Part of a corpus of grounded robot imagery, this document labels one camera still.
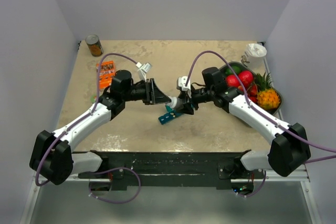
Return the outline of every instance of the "black metal base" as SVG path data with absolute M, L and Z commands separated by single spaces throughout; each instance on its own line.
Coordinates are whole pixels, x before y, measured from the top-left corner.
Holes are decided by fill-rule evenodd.
M 95 152 L 103 158 L 99 171 L 116 167 L 133 169 L 142 186 L 216 187 L 232 189 L 230 179 L 248 179 L 250 172 L 233 170 L 244 153 L 141 153 Z M 255 178 L 263 174 L 254 171 Z M 108 174 L 79 174 L 79 178 L 108 178 Z M 130 172 L 113 172 L 112 190 L 126 190 L 138 182 Z

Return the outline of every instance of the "white paper cup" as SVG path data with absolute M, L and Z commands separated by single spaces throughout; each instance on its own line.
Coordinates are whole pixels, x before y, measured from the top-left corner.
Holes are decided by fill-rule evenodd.
M 247 44 L 240 61 L 249 69 L 259 68 L 266 57 L 267 50 L 259 44 Z

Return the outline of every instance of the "tin can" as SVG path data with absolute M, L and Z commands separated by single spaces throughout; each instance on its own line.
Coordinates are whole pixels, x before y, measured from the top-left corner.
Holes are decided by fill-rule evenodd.
M 89 47 L 91 54 L 95 57 L 101 56 L 104 53 L 100 40 L 97 35 L 89 35 L 85 38 L 85 42 Z

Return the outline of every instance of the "green fruit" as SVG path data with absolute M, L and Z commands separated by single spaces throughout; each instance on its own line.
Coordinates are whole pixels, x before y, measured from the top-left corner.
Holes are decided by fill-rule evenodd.
M 239 74 L 241 72 L 241 69 L 239 66 L 231 66 L 236 74 Z M 227 68 L 225 71 L 225 75 L 229 76 L 230 74 L 233 74 L 231 69 Z

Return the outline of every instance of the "white wall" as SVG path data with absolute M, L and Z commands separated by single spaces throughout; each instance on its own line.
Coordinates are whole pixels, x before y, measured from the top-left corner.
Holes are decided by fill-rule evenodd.
M 0 0 L 0 223 L 19 223 L 36 135 L 56 126 L 76 40 L 55 0 Z
M 336 148 L 336 0 L 290 0 L 266 46 L 285 119 Z M 311 150 L 313 158 L 332 155 Z M 335 223 L 336 160 L 307 167 L 324 224 Z
M 264 41 L 289 0 L 57 0 L 77 39 Z

